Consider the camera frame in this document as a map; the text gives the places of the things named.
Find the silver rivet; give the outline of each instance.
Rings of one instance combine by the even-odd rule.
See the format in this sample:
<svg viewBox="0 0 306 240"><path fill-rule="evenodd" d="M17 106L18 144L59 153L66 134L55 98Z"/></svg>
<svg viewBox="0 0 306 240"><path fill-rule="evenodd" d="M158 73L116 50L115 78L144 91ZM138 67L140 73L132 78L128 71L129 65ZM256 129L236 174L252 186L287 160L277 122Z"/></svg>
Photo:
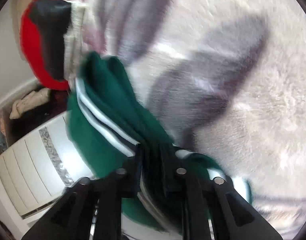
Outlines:
<svg viewBox="0 0 306 240"><path fill-rule="evenodd" d="M186 173L186 169L184 168L178 168L176 170L176 173L179 174L179 175L184 175Z"/></svg>
<svg viewBox="0 0 306 240"><path fill-rule="evenodd" d="M224 179L222 179L221 177L216 177L216 178L214 179L214 182L215 182L216 184L221 185L221 184L224 183Z"/></svg>
<svg viewBox="0 0 306 240"><path fill-rule="evenodd" d="M126 169L124 169L124 168L118 168L118 169L116 170L116 173L117 173L118 175L125 175L125 174L127 173L127 171L126 171Z"/></svg>

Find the green cloth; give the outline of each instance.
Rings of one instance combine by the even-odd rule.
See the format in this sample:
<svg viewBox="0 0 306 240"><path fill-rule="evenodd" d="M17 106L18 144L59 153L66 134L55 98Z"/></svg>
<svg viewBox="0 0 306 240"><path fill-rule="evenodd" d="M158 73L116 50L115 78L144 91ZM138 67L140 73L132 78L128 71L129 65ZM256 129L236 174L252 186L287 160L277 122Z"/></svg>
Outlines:
<svg viewBox="0 0 306 240"><path fill-rule="evenodd" d="M89 102L97 110L90 107L87 104ZM159 207L180 226L180 203L165 199L163 195L158 154L159 144L167 145L166 148L170 151L175 151L176 147L153 115L137 102L125 69L116 57L101 59L97 53L92 52L85 58L77 79L77 92L72 92L69 97L68 110L70 138L98 177L104 177L121 167L127 159L127 153L122 153L119 147L114 146L110 141L111 137L107 137L104 130L116 135L117 141L121 142L126 152L133 150L133 144L116 134L103 121L106 119L99 115L104 114L109 122L113 122L145 147L143 170L146 186ZM209 179L207 168L220 170L211 158L201 154L188 155L185 162L205 179ZM139 199L123 199L122 210L132 220L162 230Z"/></svg>

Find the wall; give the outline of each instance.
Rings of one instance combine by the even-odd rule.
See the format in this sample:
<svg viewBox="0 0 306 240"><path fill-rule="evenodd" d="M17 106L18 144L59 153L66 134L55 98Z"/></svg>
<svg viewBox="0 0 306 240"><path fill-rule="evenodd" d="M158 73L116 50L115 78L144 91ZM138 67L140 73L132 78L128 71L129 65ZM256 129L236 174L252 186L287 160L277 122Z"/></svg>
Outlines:
<svg viewBox="0 0 306 240"><path fill-rule="evenodd" d="M0 106L36 80L16 45L12 15L12 0L8 0L0 11Z"/></svg>

